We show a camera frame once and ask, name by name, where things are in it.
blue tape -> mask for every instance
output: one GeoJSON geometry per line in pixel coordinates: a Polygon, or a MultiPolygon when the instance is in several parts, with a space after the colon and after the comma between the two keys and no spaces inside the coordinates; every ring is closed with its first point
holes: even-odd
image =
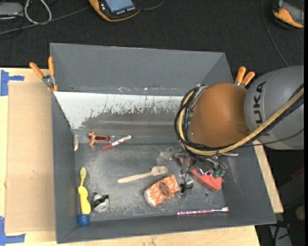
{"type": "Polygon", "coordinates": [[[14,81],[24,81],[23,76],[9,76],[9,73],[5,70],[1,70],[1,83],[0,83],[0,96],[7,96],[8,95],[8,82],[14,81]]]}
{"type": "Polygon", "coordinates": [[[5,233],[5,218],[0,216],[0,246],[5,246],[7,243],[24,242],[25,233],[15,236],[6,236],[5,233]]]}

orange device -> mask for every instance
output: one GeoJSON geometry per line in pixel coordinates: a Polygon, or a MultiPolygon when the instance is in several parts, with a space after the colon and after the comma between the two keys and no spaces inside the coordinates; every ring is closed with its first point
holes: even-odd
{"type": "Polygon", "coordinates": [[[88,0],[94,10],[106,21],[129,19],[140,12],[132,0],[88,0]]]}

bin floor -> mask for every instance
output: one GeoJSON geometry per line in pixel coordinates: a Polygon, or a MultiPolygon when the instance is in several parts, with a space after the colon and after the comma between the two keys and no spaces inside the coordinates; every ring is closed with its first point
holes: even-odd
{"type": "Polygon", "coordinates": [[[177,160],[158,161],[161,152],[178,145],[134,145],[123,143],[106,151],[101,151],[104,144],[97,144],[93,151],[87,144],[81,144],[75,152],[76,187],[80,185],[80,169],[85,167],[87,175],[84,186],[88,190],[88,200],[92,203],[93,194],[109,195],[109,209],[104,213],[92,211],[90,221],[124,219],[135,217],[175,215],[179,210],[217,209],[225,206],[222,190],[213,192],[194,180],[186,194],[165,200],[157,207],[151,207],[144,198],[144,192],[155,182],[173,174],[178,184],[181,183],[181,166],[177,160]],[[117,183],[127,176],[147,173],[157,165],[166,166],[168,173],[149,176],[128,183],[117,183]]]}

white cable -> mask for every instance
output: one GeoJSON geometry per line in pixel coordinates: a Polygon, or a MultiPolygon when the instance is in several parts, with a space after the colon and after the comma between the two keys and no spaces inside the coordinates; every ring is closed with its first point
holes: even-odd
{"type": "Polygon", "coordinates": [[[46,7],[46,9],[47,9],[47,11],[48,11],[48,13],[49,13],[49,17],[48,17],[48,20],[39,23],[39,22],[36,22],[36,21],[32,20],[32,19],[29,17],[29,15],[27,14],[27,9],[28,9],[28,7],[29,7],[29,5],[30,5],[30,1],[31,1],[31,0],[27,0],[26,3],[25,3],[25,6],[24,6],[24,13],[25,13],[25,17],[27,18],[27,20],[30,21],[30,22],[33,23],[33,24],[43,24],[43,25],[44,25],[44,24],[48,23],[48,22],[52,19],[52,16],[51,16],[51,11],[50,11],[48,5],[46,4],[46,2],[45,2],[44,0],[40,0],[41,3],[46,7]]]}

yellow cable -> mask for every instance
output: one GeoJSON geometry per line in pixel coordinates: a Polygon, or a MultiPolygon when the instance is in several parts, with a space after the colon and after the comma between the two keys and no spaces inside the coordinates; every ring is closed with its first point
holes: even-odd
{"type": "MultiPolygon", "coordinates": [[[[287,109],[289,109],[292,105],[295,104],[295,102],[297,100],[299,100],[302,96],[303,96],[303,92],[304,92],[304,88],[302,88],[296,95],[294,95],[288,102],[286,102],[278,111],[275,112],[274,115],[272,115],[268,120],[266,120],[263,124],[261,124],[260,127],[258,127],[254,132],[252,132],[249,136],[245,137],[244,139],[242,139],[241,141],[228,146],[226,148],[223,149],[218,149],[218,150],[213,150],[213,151],[200,151],[198,149],[192,148],[188,145],[185,145],[185,147],[187,149],[189,149],[190,151],[192,151],[195,154],[198,155],[204,155],[204,156],[213,156],[216,155],[217,153],[226,153],[229,151],[232,151],[238,147],[240,147],[241,145],[247,143],[248,141],[250,141],[252,138],[254,138],[255,136],[257,136],[259,133],[261,133],[265,128],[267,128],[269,125],[271,125],[280,115],[282,115],[287,109]]],[[[190,98],[190,96],[194,93],[194,91],[192,91],[186,98],[183,104],[185,104],[188,99],[190,98]]],[[[184,114],[184,109],[180,112],[179,115],[179,124],[178,124],[178,129],[179,129],[179,134],[180,137],[185,140],[183,131],[182,131],[182,116],[184,114]]]]}

